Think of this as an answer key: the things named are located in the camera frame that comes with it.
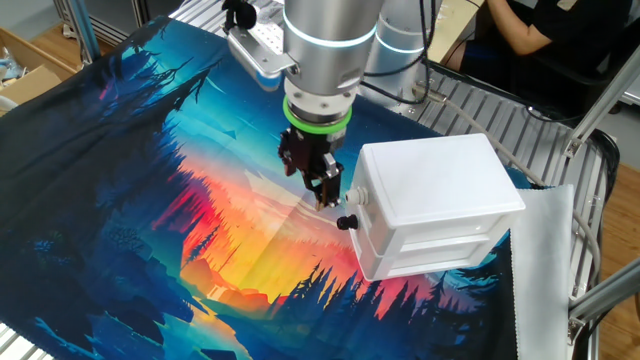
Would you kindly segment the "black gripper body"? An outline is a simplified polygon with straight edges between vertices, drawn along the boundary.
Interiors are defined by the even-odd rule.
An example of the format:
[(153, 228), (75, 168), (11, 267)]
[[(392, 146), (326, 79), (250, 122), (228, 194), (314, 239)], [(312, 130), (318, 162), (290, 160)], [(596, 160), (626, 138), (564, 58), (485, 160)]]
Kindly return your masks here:
[(344, 144), (345, 129), (329, 134), (313, 134), (305, 132), (293, 125), (295, 135), (295, 152), (298, 170), (306, 171), (314, 160), (320, 158), (325, 153), (335, 152)]

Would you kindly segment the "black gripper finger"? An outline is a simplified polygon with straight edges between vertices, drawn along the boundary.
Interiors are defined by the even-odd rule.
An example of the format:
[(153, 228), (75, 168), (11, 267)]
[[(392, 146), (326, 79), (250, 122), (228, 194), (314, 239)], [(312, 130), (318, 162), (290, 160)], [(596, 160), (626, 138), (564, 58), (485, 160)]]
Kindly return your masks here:
[(295, 152), (295, 135), (296, 131), (294, 128), (288, 128), (280, 134), (278, 156), (283, 163), (284, 174), (286, 176), (292, 176), (298, 171)]
[(344, 167), (331, 153), (325, 153), (312, 162), (304, 172), (304, 182), (308, 190), (314, 193), (316, 210), (334, 208), (341, 203), (340, 187)]

